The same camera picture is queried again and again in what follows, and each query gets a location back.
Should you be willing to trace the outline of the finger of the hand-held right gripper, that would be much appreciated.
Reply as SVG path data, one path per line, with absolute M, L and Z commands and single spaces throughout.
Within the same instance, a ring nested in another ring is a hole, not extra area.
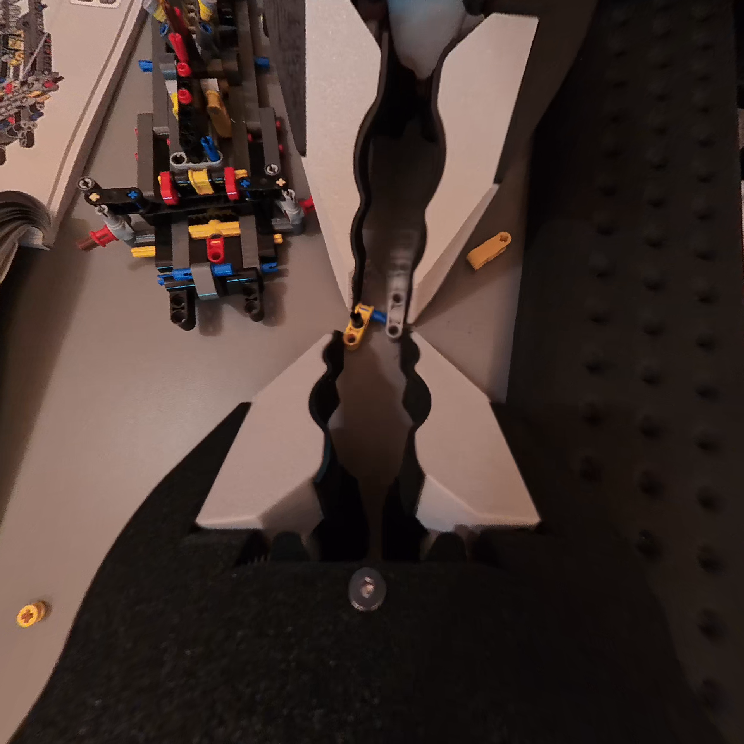
M 538 26 L 535 15 L 490 14 L 443 58 L 433 97 L 443 169 L 423 212 L 425 245 L 412 275 L 409 322 L 433 299 L 496 195 L 496 172 Z
M 363 208 L 358 151 L 379 104 L 388 32 L 352 2 L 305 2 L 305 174 L 342 301 L 359 300 L 365 267 L 354 237 Z

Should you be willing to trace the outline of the black dimpled foam mat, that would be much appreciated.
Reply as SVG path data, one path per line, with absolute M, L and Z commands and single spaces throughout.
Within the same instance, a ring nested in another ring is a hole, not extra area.
M 598 2 L 534 135 L 507 403 L 742 742 L 742 2 Z

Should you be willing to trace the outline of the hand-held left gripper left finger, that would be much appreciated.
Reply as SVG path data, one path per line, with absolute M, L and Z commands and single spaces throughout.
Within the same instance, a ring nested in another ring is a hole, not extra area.
M 332 460 L 329 423 L 344 366 L 340 331 L 321 337 L 250 403 L 196 518 L 206 529 L 311 535 Z

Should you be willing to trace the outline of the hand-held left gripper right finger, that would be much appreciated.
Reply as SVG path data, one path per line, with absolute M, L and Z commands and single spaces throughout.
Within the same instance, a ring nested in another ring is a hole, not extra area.
M 489 397 L 419 334 L 400 343 L 412 427 L 400 470 L 403 513 L 428 532 L 540 520 Z

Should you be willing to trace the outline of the yellow lego connector blue pin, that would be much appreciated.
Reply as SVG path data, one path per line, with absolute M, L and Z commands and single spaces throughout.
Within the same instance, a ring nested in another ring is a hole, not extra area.
M 343 341 L 349 350 L 357 349 L 362 343 L 371 322 L 386 324 L 386 313 L 376 310 L 371 305 L 357 303 L 350 313 L 350 320 L 343 332 Z

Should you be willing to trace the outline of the lego car chassis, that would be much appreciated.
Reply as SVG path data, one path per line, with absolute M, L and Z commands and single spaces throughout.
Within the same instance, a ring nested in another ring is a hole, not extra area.
M 124 243 L 153 259 L 171 322 L 196 326 L 196 303 L 239 296 L 265 318 L 265 280 L 280 270 L 284 238 L 303 233 L 310 200 L 287 181 L 283 121 L 270 105 L 256 54 L 256 2 L 141 2 L 151 18 L 151 114 L 138 116 L 137 183 L 78 182 L 103 225 L 81 251 Z

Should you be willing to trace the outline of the thin grey lego beam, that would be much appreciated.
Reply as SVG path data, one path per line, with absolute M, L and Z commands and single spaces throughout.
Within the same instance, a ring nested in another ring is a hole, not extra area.
M 404 330 L 412 271 L 412 250 L 392 249 L 386 271 L 386 335 L 392 341 L 399 340 Z

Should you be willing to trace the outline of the yellow lego axle connector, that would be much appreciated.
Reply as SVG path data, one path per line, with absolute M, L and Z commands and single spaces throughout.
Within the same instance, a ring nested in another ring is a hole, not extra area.
M 478 271 L 502 255 L 512 241 L 513 237 L 511 233 L 499 231 L 469 251 L 466 255 L 466 260 L 475 271 Z

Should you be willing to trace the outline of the lego instruction booklet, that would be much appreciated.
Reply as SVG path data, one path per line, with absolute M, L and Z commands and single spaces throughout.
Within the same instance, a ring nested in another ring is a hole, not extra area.
M 49 249 L 141 29 L 141 2 L 1 2 L 1 281 Z

